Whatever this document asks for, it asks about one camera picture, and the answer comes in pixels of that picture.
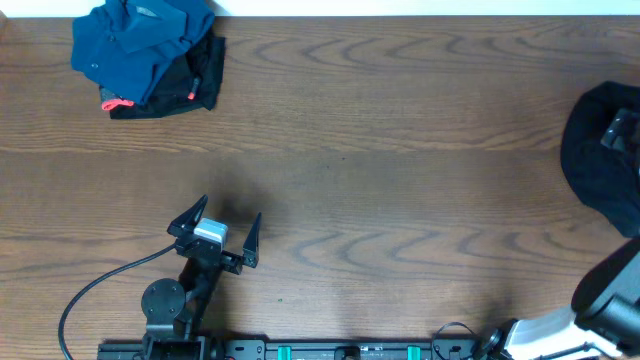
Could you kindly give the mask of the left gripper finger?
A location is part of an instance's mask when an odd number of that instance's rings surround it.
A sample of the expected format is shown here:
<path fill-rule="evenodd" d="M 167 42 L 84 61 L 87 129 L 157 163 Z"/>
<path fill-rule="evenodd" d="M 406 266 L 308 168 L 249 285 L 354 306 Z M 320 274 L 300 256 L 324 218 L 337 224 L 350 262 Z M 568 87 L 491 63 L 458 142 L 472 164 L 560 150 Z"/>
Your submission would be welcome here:
<path fill-rule="evenodd" d="M 203 195 L 193 206 L 170 222 L 167 232 L 174 237 L 192 233 L 202 218 L 207 202 L 208 196 Z"/>
<path fill-rule="evenodd" d="M 243 244 L 243 265 L 256 268 L 259 263 L 259 232 L 262 214 L 258 213 Z"/>

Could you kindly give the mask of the black t-shirt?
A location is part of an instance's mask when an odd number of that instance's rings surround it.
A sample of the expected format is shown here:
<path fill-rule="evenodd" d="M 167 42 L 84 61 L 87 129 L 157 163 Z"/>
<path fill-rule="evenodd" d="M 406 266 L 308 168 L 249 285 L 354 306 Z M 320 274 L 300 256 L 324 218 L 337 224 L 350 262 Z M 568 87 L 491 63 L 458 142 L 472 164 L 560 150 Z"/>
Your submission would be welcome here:
<path fill-rule="evenodd" d="M 584 93 L 567 120 L 560 155 L 579 200 L 632 238 L 639 235 L 639 150 L 623 153 L 600 143 L 623 108 L 639 113 L 638 87 L 607 81 Z"/>

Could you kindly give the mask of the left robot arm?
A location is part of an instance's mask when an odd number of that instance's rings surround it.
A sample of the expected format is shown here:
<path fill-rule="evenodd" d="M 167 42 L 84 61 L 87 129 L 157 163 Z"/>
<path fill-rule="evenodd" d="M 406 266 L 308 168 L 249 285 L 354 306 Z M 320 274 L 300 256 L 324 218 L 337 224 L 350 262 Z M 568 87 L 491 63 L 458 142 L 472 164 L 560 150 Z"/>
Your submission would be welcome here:
<path fill-rule="evenodd" d="M 157 280 L 144 291 L 141 308 L 146 333 L 135 359 L 209 359 L 216 349 L 199 328 L 220 276 L 224 272 L 239 275 L 245 267 L 258 265 L 261 217 L 255 218 L 242 252 L 228 252 L 228 227 L 203 216 L 207 201 L 202 196 L 167 228 L 175 237 L 176 253 L 187 262 L 177 279 Z"/>

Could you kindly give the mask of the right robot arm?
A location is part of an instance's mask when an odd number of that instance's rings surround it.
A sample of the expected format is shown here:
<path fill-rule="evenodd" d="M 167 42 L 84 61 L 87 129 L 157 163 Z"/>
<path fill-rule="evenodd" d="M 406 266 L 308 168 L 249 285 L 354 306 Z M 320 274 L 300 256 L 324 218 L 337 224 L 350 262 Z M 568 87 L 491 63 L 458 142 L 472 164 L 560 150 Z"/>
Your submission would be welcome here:
<path fill-rule="evenodd" d="M 567 121 L 561 167 L 583 205 L 626 243 L 579 282 L 569 306 L 495 331 L 487 359 L 616 359 L 639 353 L 639 111 L 582 105 Z"/>

